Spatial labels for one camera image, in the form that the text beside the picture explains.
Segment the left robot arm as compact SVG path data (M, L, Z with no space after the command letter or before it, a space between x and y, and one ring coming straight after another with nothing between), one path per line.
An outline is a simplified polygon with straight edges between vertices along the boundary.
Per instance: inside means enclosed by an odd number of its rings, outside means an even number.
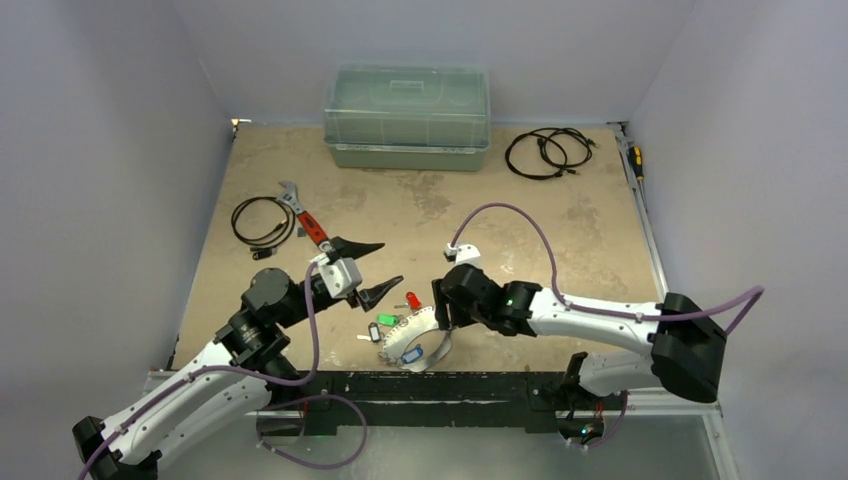
M357 259L383 246L334 237L301 282L277 267L259 270L239 309L182 369L125 409L73 426L79 478L155 479L159 461L222 420L226 408L292 405L318 373L317 313L342 301L369 311L401 282L360 287Z

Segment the blue tagged key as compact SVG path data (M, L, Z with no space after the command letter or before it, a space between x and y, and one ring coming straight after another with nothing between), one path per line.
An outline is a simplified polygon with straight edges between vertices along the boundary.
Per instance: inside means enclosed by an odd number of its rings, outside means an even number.
M405 351L401 356L401 363L404 365L412 364L419 361L424 356L423 348L420 345Z

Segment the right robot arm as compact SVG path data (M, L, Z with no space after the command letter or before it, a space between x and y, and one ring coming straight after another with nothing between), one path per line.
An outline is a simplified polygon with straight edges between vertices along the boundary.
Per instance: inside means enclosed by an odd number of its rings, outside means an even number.
M572 356L561 392L573 406L655 386L693 402L718 397L727 335L685 295L669 293L660 303L560 300L537 283L499 285L470 264L431 286L442 330L481 324L508 337L574 337L617 347L613 354Z

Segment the black tagged key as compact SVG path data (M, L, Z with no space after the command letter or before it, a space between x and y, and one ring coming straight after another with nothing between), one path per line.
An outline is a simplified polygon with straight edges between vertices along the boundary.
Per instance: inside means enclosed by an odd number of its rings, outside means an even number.
M368 341L371 343L380 343L383 335L380 330L380 326L377 323L371 322L367 326L367 333L364 335L357 335L356 338L358 340Z

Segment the red tagged key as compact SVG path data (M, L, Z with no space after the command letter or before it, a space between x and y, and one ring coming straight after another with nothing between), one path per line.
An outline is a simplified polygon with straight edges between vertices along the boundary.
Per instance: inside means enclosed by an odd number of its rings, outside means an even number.
M407 291L405 293L405 301L401 304L395 305L395 308L416 312L423 308L423 303L414 292Z

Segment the green tagged key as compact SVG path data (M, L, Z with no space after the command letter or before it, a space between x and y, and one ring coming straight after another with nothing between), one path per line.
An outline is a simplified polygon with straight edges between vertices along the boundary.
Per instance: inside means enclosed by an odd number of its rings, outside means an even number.
M400 324L403 320L402 316L394 315L394 314L384 314L380 313L376 316L376 322L379 325L386 327L395 327Z

